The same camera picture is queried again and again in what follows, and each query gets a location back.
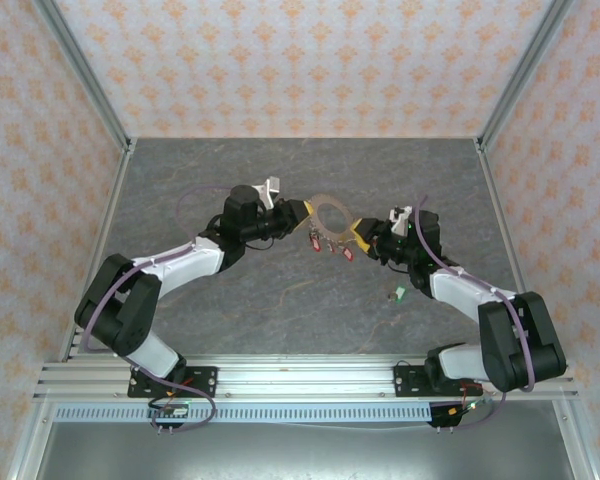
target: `black plastic housing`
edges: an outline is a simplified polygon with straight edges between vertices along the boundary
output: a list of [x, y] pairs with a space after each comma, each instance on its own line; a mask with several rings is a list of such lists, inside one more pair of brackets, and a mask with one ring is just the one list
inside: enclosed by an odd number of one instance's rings
[[222, 214], [216, 217], [219, 224], [212, 222], [200, 236], [212, 240], [224, 252], [220, 266], [220, 271], [224, 271], [242, 258], [246, 243], [284, 238], [308, 216], [301, 200], [278, 198], [267, 210], [255, 188], [238, 185], [231, 189]]
[[[376, 218], [361, 219], [355, 231], [370, 245], [367, 252], [369, 258], [380, 260], [381, 265], [386, 265], [389, 261], [396, 265], [406, 264], [411, 284], [431, 298], [429, 276], [439, 267], [422, 246], [416, 233], [415, 219], [415, 213], [412, 212], [408, 218], [406, 236], [392, 232], [393, 224], [390, 220], [381, 222]], [[420, 210], [420, 229], [431, 251], [448, 265], [454, 265], [453, 262], [442, 257], [438, 215], [427, 210]]]
[[[103, 262], [76, 309], [74, 320], [79, 326], [87, 327], [107, 290], [132, 267], [133, 262], [120, 254]], [[96, 321], [92, 335], [120, 356], [133, 353], [149, 335], [161, 286], [155, 275], [136, 273], [118, 290], [129, 292], [125, 302], [112, 297]]]
[[[518, 294], [511, 302], [521, 311], [520, 322], [528, 331], [527, 344], [536, 381], [559, 377], [567, 369], [560, 341], [540, 295]], [[512, 329], [512, 319], [501, 302], [478, 307], [482, 361], [489, 380], [503, 392], [522, 388], [529, 382], [522, 346]]]

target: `red key tag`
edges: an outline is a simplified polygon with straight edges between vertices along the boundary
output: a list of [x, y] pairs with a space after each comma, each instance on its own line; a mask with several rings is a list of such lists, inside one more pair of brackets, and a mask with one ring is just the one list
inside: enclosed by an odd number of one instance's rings
[[320, 246], [320, 240], [318, 240], [318, 236], [313, 233], [309, 234], [309, 240], [311, 240], [311, 246], [316, 252], [320, 252], [322, 247]]
[[345, 249], [342, 251], [342, 254], [347, 257], [347, 260], [353, 262], [353, 252], [349, 247], [345, 247]]

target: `metal ring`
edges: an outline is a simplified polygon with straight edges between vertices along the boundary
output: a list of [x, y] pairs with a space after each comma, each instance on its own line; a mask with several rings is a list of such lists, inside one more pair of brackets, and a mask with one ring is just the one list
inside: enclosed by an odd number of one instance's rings
[[[311, 197], [309, 203], [313, 207], [313, 213], [311, 214], [311, 226], [322, 237], [336, 244], [342, 244], [354, 240], [354, 236], [350, 230], [350, 227], [353, 224], [353, 215], [351, 215], [349, 209], [345, 207], [340, 200], [332, 197], [331, 195], [319, 193]], [[318, 217], [318, 209], [322, 205], [331, 205], [344, 216], [345, 222], [347, 223], [347, 227], [343, 232], [333, 232], [329, 230], [324, 223], [322, 223], [322, 221]]]

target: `gray floor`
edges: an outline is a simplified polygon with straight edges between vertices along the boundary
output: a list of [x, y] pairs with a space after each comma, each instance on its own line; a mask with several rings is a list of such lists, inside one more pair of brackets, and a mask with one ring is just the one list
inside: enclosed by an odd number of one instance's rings
[[[194, 185], [281, 179], [284, 198], [328, 193], [355, 217], [387, 218], [428, 193], [440, 215], [446, 254], [500, 287], [514, 281], [471, 140], [195, 139], [138, 142], [106, 253], [130, 258], [181, 245], [178, 198]], [[185, 202], [194, 233], [222, 211], [227, 192]], [[401, 304], [387, 296], [408, 278], [354, 249], [352, 263], [314, 252], [308, 229], [266, 252], [163, 298], [154, 329], [183, 354], [424, 353], [478, 330], [452, 308], [410, 287]]]
[[480, 427], [453, 434], [360, 426], [211, 424], [158, 437], [149, 425], [56, 424], [38, 478], [573, 478], [551, 402], [509, 402]]

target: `black cable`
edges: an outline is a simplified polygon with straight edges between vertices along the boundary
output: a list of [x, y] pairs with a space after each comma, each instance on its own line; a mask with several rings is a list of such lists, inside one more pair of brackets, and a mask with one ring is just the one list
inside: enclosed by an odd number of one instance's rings
[[393, 270], [394, 272], [397, 272], [397, 273], [404, 273], [405, 275], [409, 275], [409, 272], [406, 272], [406, 271], [404, 271], [404, 270], [398, 270], [397, 268], [393, 268], [393, 267], [392, 267], [391, 265], [389, 265], [388, 263], [387, 263], [387, 267], [389, 267], [389, 270]]
[[275, 238], [271, 237], [271, 243], [265, 248], [254, 247], [254, 246], [249, 245], [248, 243], [245, 243], [244, 246], [247, 248], [250, 248], [251, 250], [259, 250], [261, 252], [264, 252], [265, 250], [269, 250], [271, 247], [273, 247], [274, 242], [275, 242]]
[[218, 215], [215, 215], [211, 220], [209, 220], [209, 223], [207, 224], [207, 230], [212, 230], [216, 226], [216, 222], [220, 219], [221, 216], [222, 214], [219, 213]]
[[149, 408], [153, 408], [154, 410], [160, 410], [162, 408], [162, 405], [156, 405], [156, 402], [159, 402], [160, 400], [164, 400], [164, 399], [170, 399], [171, 397], [167, 396], [167, 397], [156, 397], [153, 400], [149, 400]]

